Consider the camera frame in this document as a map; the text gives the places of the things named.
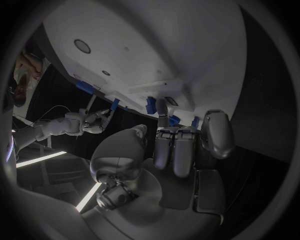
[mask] person's hair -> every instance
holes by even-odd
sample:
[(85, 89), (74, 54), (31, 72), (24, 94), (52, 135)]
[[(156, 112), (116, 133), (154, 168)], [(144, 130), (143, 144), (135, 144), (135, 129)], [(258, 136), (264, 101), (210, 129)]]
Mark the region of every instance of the person's hair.
[(14, 99), (14, 105), (18, 108), (24, 106), (25, 102), (26, 102), (26, 97)]

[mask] person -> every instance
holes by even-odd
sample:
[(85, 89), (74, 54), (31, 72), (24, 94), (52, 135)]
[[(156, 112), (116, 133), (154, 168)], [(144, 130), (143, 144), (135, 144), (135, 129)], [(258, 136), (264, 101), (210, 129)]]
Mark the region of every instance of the person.
[(16, 59), (13, 78), (17, 83), (14, 90), (14, 105), (22, 107), (26, 103), (27, 89), (35, 89), (44, 72), (51, 63), (47, 58), (40, 60), (26, 52), (22, 52)]

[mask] blue bracket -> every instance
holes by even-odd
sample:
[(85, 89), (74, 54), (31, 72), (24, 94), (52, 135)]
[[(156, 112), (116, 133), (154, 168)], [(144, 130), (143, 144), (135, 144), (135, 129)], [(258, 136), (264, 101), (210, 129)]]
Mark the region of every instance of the blue bracket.
[(180, 123), (180, 118), (173, 115), (170, 117), (170, 127), (174, 127), (175, 124), (179, 124)]
[(157, 109), (155, 107), (156, 99), (149, 96), (147, 98), (147, 103), (148, 103), (148, 105), (146, 105), (147, 113), (148, 114), (155, 114), (157, 112)]
[(194, 127), (195, 129), (198, 129), (199, 127), (199, 121), (200, 121), (200, 118), (195, 116), (194, 117), (194, 120), (191, 122), (191, 126)]
[(111, 107), (110, 107), (110, 110), (112, 110), (112, 111), (116, 111), (116, 109), (117, 109), (117, 107), (118, 107), (118, 104), (119, 104), (119, 102), (120, 102), (120, 100), (119, 100), (119, 99), (117, 99), (117, 98), (115, 98), (115, 99), (114, 99), (114, 101), (113, 101), (113, 103), (112, 103), (112, 105), (111, 105)]
[(76, 87), (83, 90), (83, 91), (85, 91), (88, 94), (91, 94), (91, 95), (93, 95), (94, 92), (95, 92), (95, 88), (93, 88), (92, 85), (86, 83), (85, 81), (78, 80), (77, 84), (76, 84)]

